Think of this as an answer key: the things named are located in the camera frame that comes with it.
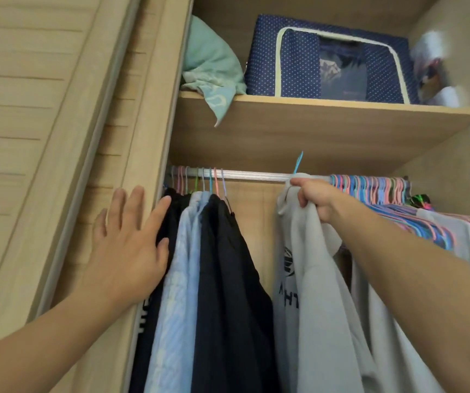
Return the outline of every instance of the light blue shirt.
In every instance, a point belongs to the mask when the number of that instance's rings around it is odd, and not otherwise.
[[[203,208],[203,197],[205,195],[202,192],[193,193],[189,206],[180,216],[175,253],[164,280],[144,393],[180,393],[191,390],[197,322],[198,265],[193,264],[190,268],[190,251],[192,228],[195,220],[199,220],[196,217]],[[198,230],[198,249],[195,248],[194,251],[198,251],[200,257],[200,222]],[[194,310],[190,311],[188,306],[192,306],[193,300],[189,296],[193,297],[193,290],[197,293],[194,294]]]

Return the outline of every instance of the metal closet rod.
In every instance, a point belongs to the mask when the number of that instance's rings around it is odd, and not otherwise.
[[[172,168],[168,167],[166,174],[171,175]],[[187,176],[190,177],[202,177],[204,173],[204,178],[210,177],[209,168],[187,168]],[[259,182],[286,182],[291,178],[292,174],[279,174],[274,172],[252,172],[252,171],[233,171],[233,170],[224,170],[224,179],[235,179],[240,181],[259,181]],[[178,167],[173,167],[173,176],[176,178],[178,176]],[[211,177],[215,177],[215,170],[211,169]],[[329,181],[329,177],[324,177],[322,175],[312,175],[313,178],[320,178],[326,181]],[[220,169],[217,169],[217,179],[222,179],[222,173]]]

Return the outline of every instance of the wooden shelf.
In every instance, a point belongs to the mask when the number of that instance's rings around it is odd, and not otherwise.
[[[224,120],[180,92],[169,158],[174,165],[312,174],[389,174],[470,125],[470,107],[235,97]]]

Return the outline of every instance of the black logo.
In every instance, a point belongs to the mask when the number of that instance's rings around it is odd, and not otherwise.
[[[284,247],[284,271],[288,273],[286,277],[295,274],[295,270],[293,269],[293,256],[291,255],[291,251],[286,247]]]

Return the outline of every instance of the cream trim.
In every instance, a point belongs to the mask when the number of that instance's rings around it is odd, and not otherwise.
[[[393,59],[395,60],[395,65],[397,67],[397,75],[399,77],[400,91],[402,92],[402,98],[404,99],[405,104],[410,104],[409,96],[408,96],[408,88],[406,87],[406,82],[404,81],[404,75],[402,73],[402,68],[400,66],[400,60],[395,50],[388,44],[384,44],[379,41],[363,39],[361,37],[355,37],[355,36],[347,35],[347,34],[331,33],[328,31],[314,30],[314,29],[296,28],[292,26],[287,26],[287,27],[280,29],[277,34],[277,45],[275,48],[275,96],[280,97],[282,93],[280,49],[282,47],[282,37],[284,36],[284,33],[286,32],[286,30],[290,30],[290,29],[294,31],[317,34],[321,37],[325,37],[329,39],[336,39],[336,40],[343,40],[343,41],[357,41],[357,42],[362,42],[362,43],[367,43],[367,44],[382,45],[382,46],[388,47],[389,52],[393,55]]]

